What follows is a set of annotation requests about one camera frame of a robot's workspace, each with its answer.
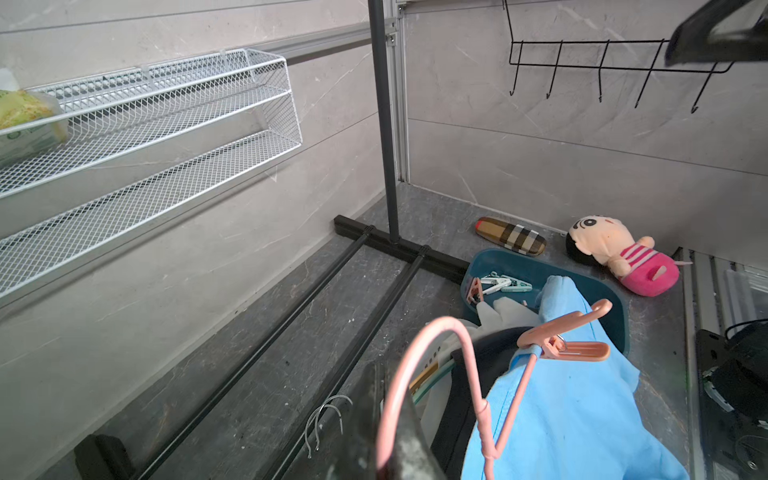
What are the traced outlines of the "pink wire hanger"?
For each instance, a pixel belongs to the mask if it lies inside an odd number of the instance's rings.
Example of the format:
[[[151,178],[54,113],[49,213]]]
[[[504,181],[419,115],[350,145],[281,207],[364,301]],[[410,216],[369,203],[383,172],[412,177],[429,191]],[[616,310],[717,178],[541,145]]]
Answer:
[[[497,331],[475,341],[458,319],[428,324],[407,350],[388,386],[375,437],[379,479],[449,479],[460,472],[483,479],[501,476],[501,460],[512,427],[542,353],[538,329]],[[412,377],[427,353],[445,353],[448,371],[433,374],[420,391],[427,405],[418,408]],[[506,399],[490,395],[501,363],[523,357],[522,378]]]

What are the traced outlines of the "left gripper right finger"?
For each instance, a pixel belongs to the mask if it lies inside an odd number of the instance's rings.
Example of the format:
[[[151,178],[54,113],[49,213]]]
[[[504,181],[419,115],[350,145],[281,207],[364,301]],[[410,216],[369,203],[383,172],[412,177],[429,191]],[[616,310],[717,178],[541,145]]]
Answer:
[[[675,29],[664,61],[666,66],[766,62],[767,2],[708,1]]]

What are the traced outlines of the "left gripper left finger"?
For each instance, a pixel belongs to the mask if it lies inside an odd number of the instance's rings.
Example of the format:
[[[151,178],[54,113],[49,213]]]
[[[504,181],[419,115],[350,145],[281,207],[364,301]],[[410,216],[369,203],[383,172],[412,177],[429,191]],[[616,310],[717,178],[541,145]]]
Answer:
[[[351,392],[344,433],[335,444],[337,479],[444,479],[406,397],[393,409],[386,394],[390,372],[368,364]]]

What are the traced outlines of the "light blue t-shirt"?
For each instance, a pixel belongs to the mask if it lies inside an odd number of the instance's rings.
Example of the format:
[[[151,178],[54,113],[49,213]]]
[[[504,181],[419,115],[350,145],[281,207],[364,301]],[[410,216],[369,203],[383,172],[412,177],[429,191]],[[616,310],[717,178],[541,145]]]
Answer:
[[[540,294],[540,324],[591,305],[569,277],[550,276]],[[643,426],[634,393],[639,370],[617,351],[595,320],[562,334],[567,342],[610,345],[602,362],[539,359],[520,403],[498,479],[689,479],[677,458]],[[490,389],[511,395],[523,357]]]

